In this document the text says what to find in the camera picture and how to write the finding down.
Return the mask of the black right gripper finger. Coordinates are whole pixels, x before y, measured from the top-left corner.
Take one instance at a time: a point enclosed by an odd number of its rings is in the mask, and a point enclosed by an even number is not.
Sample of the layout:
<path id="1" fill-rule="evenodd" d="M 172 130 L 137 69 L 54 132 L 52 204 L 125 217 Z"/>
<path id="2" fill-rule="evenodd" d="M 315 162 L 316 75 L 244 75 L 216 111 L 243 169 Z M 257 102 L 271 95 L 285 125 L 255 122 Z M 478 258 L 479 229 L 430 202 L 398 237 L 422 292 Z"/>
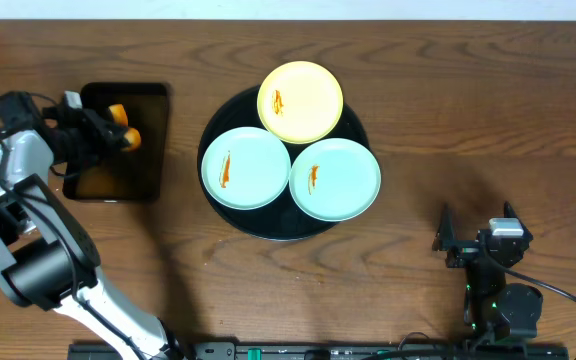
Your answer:
<path id="1" fill-rule="evenodd" d="M 519 220 L 519 216 L 509 201 L 505 201 L 503 204 L 503 216 L 507 219 Z"/>
<path id="2" fill-rule="evenodd" d="M 454 227 L 452 213 L 448 205 L 441 212 L 441 218 L 433 240 L 433 251 L 448 251 L 454 245 Z"/>

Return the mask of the orange sponge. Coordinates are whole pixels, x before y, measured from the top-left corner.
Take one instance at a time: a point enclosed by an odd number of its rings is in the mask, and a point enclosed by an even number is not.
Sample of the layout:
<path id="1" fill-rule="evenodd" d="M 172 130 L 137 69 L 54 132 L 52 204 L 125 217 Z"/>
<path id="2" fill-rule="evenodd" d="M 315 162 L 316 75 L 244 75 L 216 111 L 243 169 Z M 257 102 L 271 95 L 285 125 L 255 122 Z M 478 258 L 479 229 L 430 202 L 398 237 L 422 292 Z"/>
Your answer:
<path id="1" fill-rule="evenodd" d="M 114 104 L 108 107 L 108 111 L 113 122 L 121 126 L 124 130 L 120 150 L 123 152 L 131 152 L 138 149 L 141 145 L 141 135 L 137 129 L 129 127 L 128 116 L 124 106 Z"/>

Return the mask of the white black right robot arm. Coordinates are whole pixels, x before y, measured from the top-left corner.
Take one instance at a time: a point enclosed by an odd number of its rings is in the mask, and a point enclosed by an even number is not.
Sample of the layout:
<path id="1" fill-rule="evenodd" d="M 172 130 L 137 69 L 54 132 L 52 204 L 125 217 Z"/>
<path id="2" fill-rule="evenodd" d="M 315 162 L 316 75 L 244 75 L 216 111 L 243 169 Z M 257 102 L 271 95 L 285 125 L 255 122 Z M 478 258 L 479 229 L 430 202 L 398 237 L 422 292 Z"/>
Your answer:
<path id="1" fill-rule="evenodd" d="M 448 268 L 466 272 L 464 321 L 483 343 L 534 339 L 543 295 L 535 287 L 509 283 L 506 276 L 533 240 L 509 203 L 504 215 L 492 218 L 473 240 L 460 240 L 449 208 L 442 210 L 433 242 L 446 254 Z"/>

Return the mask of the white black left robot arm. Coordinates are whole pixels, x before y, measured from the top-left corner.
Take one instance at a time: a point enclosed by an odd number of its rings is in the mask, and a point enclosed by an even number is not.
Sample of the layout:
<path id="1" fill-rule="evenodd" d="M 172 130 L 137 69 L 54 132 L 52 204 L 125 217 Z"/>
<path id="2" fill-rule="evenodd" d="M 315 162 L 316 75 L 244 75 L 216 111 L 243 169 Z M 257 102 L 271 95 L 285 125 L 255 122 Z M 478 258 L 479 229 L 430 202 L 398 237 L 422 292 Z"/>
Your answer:
<path id="1" fill-rule="evenodd" d="M 31 101 L 0 105 L 0 289 L 16 305 L 65 315 L 123 359 L 189 359 L 155 315 L 134 305 L 105 276 L 97 248 L 49 190 L 59 163 L 96 161 L 138 147 L 120 105 L 108 117 Z"/>

